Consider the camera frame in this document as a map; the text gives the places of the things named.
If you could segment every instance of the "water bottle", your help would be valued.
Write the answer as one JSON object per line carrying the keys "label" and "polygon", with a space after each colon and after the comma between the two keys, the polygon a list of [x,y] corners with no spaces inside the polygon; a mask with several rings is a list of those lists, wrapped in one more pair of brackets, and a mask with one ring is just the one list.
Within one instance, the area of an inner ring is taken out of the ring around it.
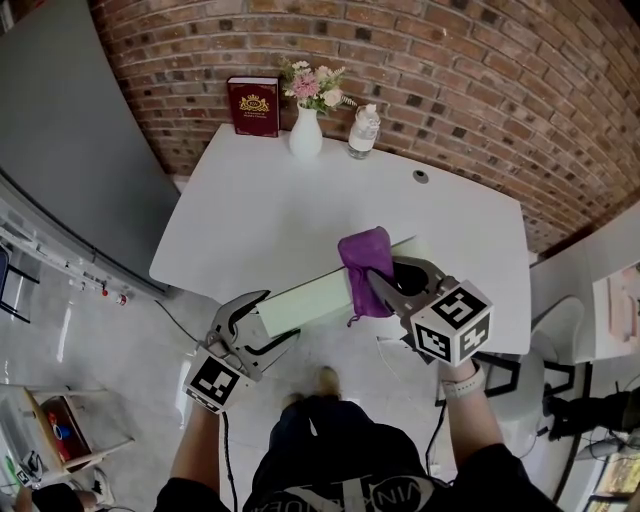
{"label": "water bottle", "polygon": [[380,129],[380,116],[376,106],[369,103],[356,111],[356,120],[349,133],[349,154],[353,158],[362,160],[373,149]]}

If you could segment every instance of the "person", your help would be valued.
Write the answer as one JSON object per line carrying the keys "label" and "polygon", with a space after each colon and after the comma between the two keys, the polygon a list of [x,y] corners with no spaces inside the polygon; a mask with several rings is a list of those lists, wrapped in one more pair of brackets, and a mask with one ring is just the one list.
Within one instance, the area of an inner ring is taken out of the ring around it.
{"label": "person", "polygon": [[0,496],[2,512],[94,512],[113,506],[115,500],[111,486],[104,472],[93,470],[93,485],[84,490],[75,481],[53,484],[32,490],[21,487],[15,500],[7,495]]}
{"label": "person", "polygon": [[551,396],[545,399],[544,412],[554,416],[549,432],[552,441],[583,434],[596,427],[631,433],[640,427],[640,388],[604,398],[576,398],[571,401]]}
{"label": "person", "polygon": [[[338,375],[323,368],[314,396],[296,394],[283,403],[243,510],[559,510],[505,447],[477,385],[481,375],[471,361],[440,366],[444,384],[456,388],[455,396],[447,394],[447,408],[458,476],[448,486],[426,474],[404,432],[341,401]],[[156,512],[228,510],[219,498],[218,428],[218,416],[194,406]]]}

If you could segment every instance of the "person's hand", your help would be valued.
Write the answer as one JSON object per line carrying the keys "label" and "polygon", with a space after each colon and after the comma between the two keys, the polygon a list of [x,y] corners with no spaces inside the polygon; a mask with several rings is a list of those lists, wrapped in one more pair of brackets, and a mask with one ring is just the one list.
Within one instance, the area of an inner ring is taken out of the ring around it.
{"label": "person's hand", "polygon": [[476,367],[471,359],[467,359],[460,366],[451,366],[447,363],[438,363],[438,373],[440,380],[448,382],[463,382],[473,377],[476,373]]}

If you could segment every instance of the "pink flower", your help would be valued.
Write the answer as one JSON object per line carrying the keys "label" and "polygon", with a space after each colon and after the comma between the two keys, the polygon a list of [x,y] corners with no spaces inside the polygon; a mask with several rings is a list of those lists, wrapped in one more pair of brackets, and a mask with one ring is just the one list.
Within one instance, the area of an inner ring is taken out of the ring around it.
{"label": "pink flower", "polygon": [[306,100],[318,94],[320,86],[313,73],[300,73],[293,79],[291,90],[296,95],[296,98]]}

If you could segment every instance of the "book cover emblem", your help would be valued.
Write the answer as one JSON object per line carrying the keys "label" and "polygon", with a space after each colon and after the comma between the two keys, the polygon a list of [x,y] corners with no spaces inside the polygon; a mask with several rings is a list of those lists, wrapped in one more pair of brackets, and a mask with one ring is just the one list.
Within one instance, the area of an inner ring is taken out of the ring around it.
{"label": "book cover emblem", "polygon": [[240,110],[248,112],[269,112],[269,104],[265,98],[250,94],[246,98],[241,98]]}

